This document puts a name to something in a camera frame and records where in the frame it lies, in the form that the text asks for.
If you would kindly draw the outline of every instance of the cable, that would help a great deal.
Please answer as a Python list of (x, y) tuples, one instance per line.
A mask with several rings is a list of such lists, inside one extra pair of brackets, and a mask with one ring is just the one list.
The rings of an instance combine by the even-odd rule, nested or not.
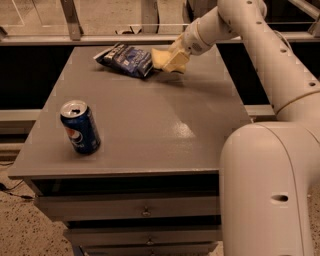
[(15, 188), (17, 188), (22, 182), (23, 182), (23, 180), (20, 181), (20, 182), (19, 182), (18, 184), (16, 184), (15, 186), (13, 186), (12, 188), (7, 188), (3, 183), (0, 183), (0, 192), (3, 192), (3, 193), (5, 193), (5, 194), (7, 194), (7, 195), (10, 195), (10, 196), (20, 197), (20, 198), (25, 199), (25, 200), (33, 200), (34, 197), (32, 197), (32, 196), (28, 196), (28, 195), (22, 195), (22, 196), (20, 196), (20, 195), (16, 195), (16, 194), (13, 194), (13, 193), (11, 193), (11, 192), (8, 192), (8, 191), (12, 191), (12, 190), (14, 190)]
[(20, 197), (20, 198), (25, 199), (25, 200), (33, 200), (33, 199), (34, 199), (34, 197), (28, 196), (28, 195), (22, 195), (22, 196), (20, 196), (20, 195), (12, 194), (11, 192), (6, 192), (6, 191), (0, 191), (0, 192), (5, 193), (5, 194), (8, 194), (8, 195), (10, 195), (10, 196)]
[(14, 162), (10, 162), (10, 163), (7, 163), (7, 164), (0, 164), (0, 166), (9, 166), (9, 165), (12, 165)]
[(16, 187), (18, 187), (22, 182), (23, 182), (23, 180), (20, 181), (20, 182), (19, 182), (17, 185), (15, 185), (14, 187), (12, 187), (12, 188), (7, 188), (6, 191), (14, 190), (14, 189), (15, 189)]

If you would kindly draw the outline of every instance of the can lid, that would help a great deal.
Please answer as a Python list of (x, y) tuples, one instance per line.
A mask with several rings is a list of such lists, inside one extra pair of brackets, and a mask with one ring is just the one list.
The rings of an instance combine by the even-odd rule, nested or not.
[(81, 116), (87, 110), (87, 104), (81, 100), (71, 100), (63, 104), (60, 114), (67, 118)]

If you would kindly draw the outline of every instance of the soda can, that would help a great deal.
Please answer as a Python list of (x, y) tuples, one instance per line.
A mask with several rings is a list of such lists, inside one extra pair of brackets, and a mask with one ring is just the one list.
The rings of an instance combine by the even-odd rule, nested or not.
[(60, 110), (60, 119), (69, 139), (78, 153), (91, 154), (101, 143), (92, 111), (80, 100), (65, 103)]

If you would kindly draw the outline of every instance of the table top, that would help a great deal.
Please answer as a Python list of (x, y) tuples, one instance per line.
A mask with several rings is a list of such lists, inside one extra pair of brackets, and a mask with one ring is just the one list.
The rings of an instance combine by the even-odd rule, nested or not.
[[(155, 71), (144, 80), (96, 63), (93, 56), (106, 48), (74, 49), (9, 176), (218, 171), (226, 138), (249, 117), (217, 48), (191, 56), (185, 74)], [(60, 121), (61, 106), (74, 99), (94, 114), (102, 143), (92, 155), (75, 152)]]

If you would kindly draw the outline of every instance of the blue snack bag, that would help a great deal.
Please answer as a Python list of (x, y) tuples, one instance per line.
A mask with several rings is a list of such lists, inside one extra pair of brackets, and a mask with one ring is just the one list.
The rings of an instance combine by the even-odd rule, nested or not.
[(93, 58), (132, 77), (145, 78), (153, 68), (151, 53), (126, 44), (118, 43)]

